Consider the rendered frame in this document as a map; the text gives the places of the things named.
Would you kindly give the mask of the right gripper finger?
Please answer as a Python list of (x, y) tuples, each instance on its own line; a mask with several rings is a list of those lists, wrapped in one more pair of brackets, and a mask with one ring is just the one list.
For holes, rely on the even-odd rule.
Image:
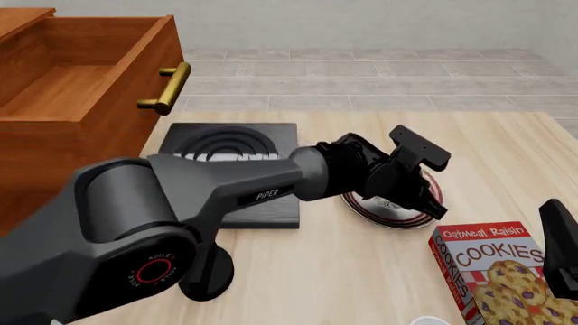
[(546, 270), (578, 267), (578, 221), (565, 205), (550, 199), (539, 208)]

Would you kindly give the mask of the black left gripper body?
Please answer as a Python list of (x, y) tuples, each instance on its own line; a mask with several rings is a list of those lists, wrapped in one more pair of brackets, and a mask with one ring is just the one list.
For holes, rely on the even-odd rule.
[(432, 208), (437, 205), (430, 183), (421, 168), (407, 169), (395, 159), (378, 159), (370, 165), (363, 183), (363, 199), (380, 197), (403, 208)]

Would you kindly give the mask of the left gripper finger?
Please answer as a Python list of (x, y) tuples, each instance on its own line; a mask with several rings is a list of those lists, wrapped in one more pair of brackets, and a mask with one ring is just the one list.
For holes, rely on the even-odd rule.
[(443, 218), (447, 211), (448, 209), (436, 199), (424, 200), (421, 207), (421, 212), (431, 218)]

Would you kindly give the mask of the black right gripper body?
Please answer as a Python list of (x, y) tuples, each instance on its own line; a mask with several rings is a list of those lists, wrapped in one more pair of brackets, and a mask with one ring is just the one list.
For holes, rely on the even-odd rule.
[(555, 298), (578, 301), (578, 267), (545, 268), (544, 276)]

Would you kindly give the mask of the white plate with red rings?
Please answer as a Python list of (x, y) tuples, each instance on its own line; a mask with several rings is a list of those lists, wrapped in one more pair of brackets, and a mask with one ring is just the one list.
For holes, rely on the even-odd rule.
[(418, 229), (436, 220), (417, 210), (408, 210), (381, 197), (362, 199), (357, 193), (342, 194), (345, 203), (359, 216), (373, 224), (392, 229)]

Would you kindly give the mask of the flat black stove plate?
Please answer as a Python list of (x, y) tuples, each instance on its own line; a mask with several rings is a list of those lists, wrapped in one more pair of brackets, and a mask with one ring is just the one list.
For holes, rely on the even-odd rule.
[[(158, 153), (198, 162), (287, 159), (298, 147), (296, 124), (171, 124)], [(289, 195), (225, 216), (223, 229), (297, 229), (299, 200)]]

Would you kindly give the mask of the wooden cabinet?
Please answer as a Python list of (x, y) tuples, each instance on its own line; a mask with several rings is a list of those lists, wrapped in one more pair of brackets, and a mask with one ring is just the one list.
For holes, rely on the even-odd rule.
[(39, 40), (41, 22), (55, 13), (55, 7), (0, 7), (0, 46), (24, 38)]

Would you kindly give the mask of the oatmeal raisin cookies box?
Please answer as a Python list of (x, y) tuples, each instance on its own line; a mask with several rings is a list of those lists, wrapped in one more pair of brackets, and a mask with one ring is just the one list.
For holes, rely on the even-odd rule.
[(428, 245), (466, 325), (578, 325), (578, 301), (554, 297), (520, 222), (439, 226)]

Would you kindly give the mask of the open wooden drawer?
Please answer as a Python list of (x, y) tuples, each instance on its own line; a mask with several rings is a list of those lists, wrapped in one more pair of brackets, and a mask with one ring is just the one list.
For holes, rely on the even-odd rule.
[(0, 236), (79, 167), (138, 156), (159, 115), (137, 103), (182, 61), (170, 15), (47, 17), (0, 40)]

